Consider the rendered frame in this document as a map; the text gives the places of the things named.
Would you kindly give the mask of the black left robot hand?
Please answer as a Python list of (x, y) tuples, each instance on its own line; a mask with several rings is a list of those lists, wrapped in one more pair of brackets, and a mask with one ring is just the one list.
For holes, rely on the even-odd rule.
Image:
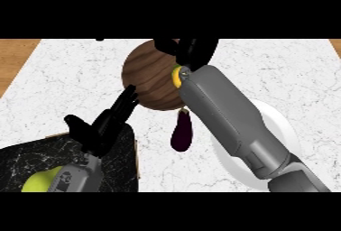
[(69, 136), (81, 143), (81, 152), (99, 158), (110, 152), (133, 109), (138, 105), (137, 96), (136, 87), (128, 85), (112, 107), (102, 111), (91, 124), (75, 115), (63, 118), (69, 127)]

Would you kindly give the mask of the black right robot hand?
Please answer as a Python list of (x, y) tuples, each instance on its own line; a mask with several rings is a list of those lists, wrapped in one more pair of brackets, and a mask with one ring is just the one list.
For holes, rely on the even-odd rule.
[(196, 71), (209, 63), (218, 44), (217, 38), (155, 39), (156, 49), (175, 57), (175, 63)]

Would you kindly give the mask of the yellow lemon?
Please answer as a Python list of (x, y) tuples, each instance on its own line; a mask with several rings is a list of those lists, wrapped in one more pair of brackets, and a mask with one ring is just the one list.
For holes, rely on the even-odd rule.
[(175, 65), (171, 71), (171, 81), (172, 81), (172, 85), (177, 88), (181, 86), (180, 70), (181, 70), (181, 65)]

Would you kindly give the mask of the brown wooden bowl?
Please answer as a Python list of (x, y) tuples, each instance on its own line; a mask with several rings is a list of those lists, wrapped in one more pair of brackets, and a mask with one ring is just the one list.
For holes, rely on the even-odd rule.
[(172, 110), (184, 106), (171, 81), (175, 58), (155, 48), (149, 40), (125, 58), (121, 72), (122, 85), (136, 87), (140, 105), (153, 110)]

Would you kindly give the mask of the white plate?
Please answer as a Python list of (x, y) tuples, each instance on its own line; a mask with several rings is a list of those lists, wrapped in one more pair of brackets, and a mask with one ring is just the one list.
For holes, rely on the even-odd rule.
[[(276, 136), (286, 149), (296, 156), (301, 156), (301, 145), (289, 120), (279, 112), (279, 110), (265, 102), (252, 99), (252, 104), (255, 105), (261, 113), (267, 130)], [(260, 191), (267, 191), (267, 180), (258, 180), (255, 178), (255, 176), (252, 175), (252, 171), (249, 170), (242, 159), (233, 157), (227, 153), (215, 137), (211, 138), (211, 144), (214, 148), (214, 153), (217, 155), (217, 159), (231, 177), (249, 188), (257, 189)]]

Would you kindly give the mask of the dark purple eggplant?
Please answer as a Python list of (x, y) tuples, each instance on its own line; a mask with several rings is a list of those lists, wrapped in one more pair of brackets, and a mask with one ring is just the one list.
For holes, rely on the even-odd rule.
[(193, 130), (189, 111), (181, 109), (177, 116), (177, 125), (169, 138), (169, 146), (177, 152), (184, 152), (192, 144)]

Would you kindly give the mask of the black marble cutting board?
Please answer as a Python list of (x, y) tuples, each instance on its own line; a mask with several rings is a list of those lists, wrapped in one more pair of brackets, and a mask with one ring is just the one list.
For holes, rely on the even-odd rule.
[[(68, 134), (0, 149), (0, 192), (20, 192), (23, 182), (37, 172), (68, 163), (88, 163), (81, 144)], [(124, 125), (113, 148), (102, 158), (102, 174), (99, 192), (138, 191), (134, 133), (130, 125)]]

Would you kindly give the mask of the yellow-green apple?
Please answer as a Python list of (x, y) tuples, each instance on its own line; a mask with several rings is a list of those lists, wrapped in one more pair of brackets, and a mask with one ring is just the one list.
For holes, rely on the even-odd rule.
[(47, 192), (48, 186), (62, 167), (37, 172), (22, 185), (22, 192)]

